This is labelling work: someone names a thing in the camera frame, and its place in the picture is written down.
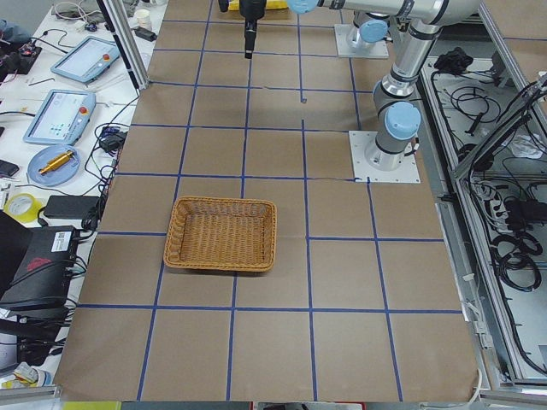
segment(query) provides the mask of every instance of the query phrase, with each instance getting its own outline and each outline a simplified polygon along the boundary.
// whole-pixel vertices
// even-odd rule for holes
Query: black power supply
[[[147,30],[147,29],[142,28],[142,27],[137,27],[135,29],[135,35],[137,37],[144,38],[147,41],[156,41],[156,39],[157,39],[157,36],[154,32],[151,32],[150,30]]]

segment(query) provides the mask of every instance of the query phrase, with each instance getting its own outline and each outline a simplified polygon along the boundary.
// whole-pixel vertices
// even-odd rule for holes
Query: woven basket
[[[179,198],[163,260],[168,267],[265,272],[274,265],[276,208],[268,201]]]

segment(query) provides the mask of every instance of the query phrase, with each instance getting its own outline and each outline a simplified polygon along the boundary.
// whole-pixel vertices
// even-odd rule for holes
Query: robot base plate
[[[351,160],[356,182],[387,182],[395,184],[419,184],[420,174],[413,155],[405,156],[401,166],[393,171],[381,171],[365,159],[365,148],[374,144],[377,132],[350,131]]]
[[[370,44],[367,48],[360,48],[358,50],[352,49],[348,44],[348,34],[353,26],[351,24],[335,24],[334,33],[336,34],[336,45],[338,47],[339,57],[355,57],[355,58],[375,58],[386,59],[389,58],[389,52],[387,51],[387,45],[385,41],[379,41],[375,44]]]

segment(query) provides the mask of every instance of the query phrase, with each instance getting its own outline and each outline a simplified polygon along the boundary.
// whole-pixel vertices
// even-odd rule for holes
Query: yellow tape roll
[[[18,220],[21,224],[33,222],[38,218],[38,211],[42,204],[30,194],[19,194],[13,196],[6,202],[3,210],[13,219]]]

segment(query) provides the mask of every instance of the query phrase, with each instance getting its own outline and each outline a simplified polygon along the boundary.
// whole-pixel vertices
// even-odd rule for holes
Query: white table
[[[156,33],[159,32],[166,7],[167,5],[152,6],[147,8],[150,11],[153,31]],[[131,27],[135,27],[137,22],[134,18],[130,18],[129,24]],[[99,30],[97,32],[76,32],[73,21],[59,20],[51,14],[47,14],[44,17],[42,23],[34,33],[34,37],[38,38],[44,33],[44,31],[54,28],[68,32],[68,35],[62,39],[62,44],[76,45],[90,35],[113,41],[112,34],[104,28],[104,23],[99,24]],[[56,45],[61,35],[62,32],[50,32],[44,37],[44,40]],[[144,63],[147,66],[147,63],[150,62],[155,42],[149,42],[137,37],[135,37],[135,40],[141,56],[144,59]],[[80,140],[74,145],[81,157],[79,170],[68,182],[53,187],[70,195],[81,195],[97,183],[97,179],[84,170],[85,160],[96,142],[94,130],[101,124],[109,123],[112,118],[118,114],[124,106],[126,106],[126,104],[137,96],[137,92],[133,88],[132,82],[129,79],[129,75],[127,74],[125,65],[121,58],[115,61],[110,69],[99,79],[89,85],[83,85],[53,74],[50,71],[50,67],[63,57],[63,53],[59,50],[55,50],[48,44],[37,42],[37,45],[43,47],[43,50],[32,67],[30,73],[28,75],[15,76],[15,78],[9,82],[5,82],[4,80],[4,84],[0,85],[0,100],[2,100],[2,109],[0,109],[0,111],[25,110],[28,113],[37,113],[40,105],[45,99],[45,96],[52,89],[71,91],[86,90],[96,93],[97,106],[91,115],[90,123],[85,128]],[[54,80],[48,80],[37,85],[32,85],[32,83],[51,78]],[[115,122],[129,125],[131,123],[135,106],[136,101],[132,102],[132,104],[116,118]],[[36,197],[43,204],[46,204],[49,196],[55,195],[56,192],[51,190],[41,190],[35,187],[17,186],[34,184],[32,181],[27,179],[27,166],[29,161],[39,151],[46,148],[44,145],[23,142],[23,134],[30,126],[31,122],[31,117],[20,114],[7,114],[0,116],[0,126],[3,126],[6,129],[4,134],[0,137],[0,157],[6,161],[19,165],[21,168],[21,170],[14,176],[14,181],[7,181],[12,184],[12,191],[10,192],[10,195],[13,196],[20,193],[28,193]],[[101,149],[94,154],[94,158],[100,167],[111,164],[113,160],[110,155],[104,153]],[[90,162],[89,168],[97,171],[92,162]],[[5,180],[0,179],[0,184],[5,182]],[[87,195],[99,195],[98,188],[94,188]],[[81,221],[51,220],[49,222],[51,225],[74,225],[77,228],[80,228]],[[25,225],[27,227],[33,227],[38,226],[38,223],[32,222]],[[83,242],[79,246],[78,255],[84,258],[85,261],[89,258],[93,240],[94,237]],[[68,291],[69,298],[78,300],[83,281],[83,277],[72,280]],[[63,339],[67,334],[68,328],[62,328],[57,340]],[[60,355],[49,356],[40,368],[50,372],[53,375],[59,365],[60,359]]]

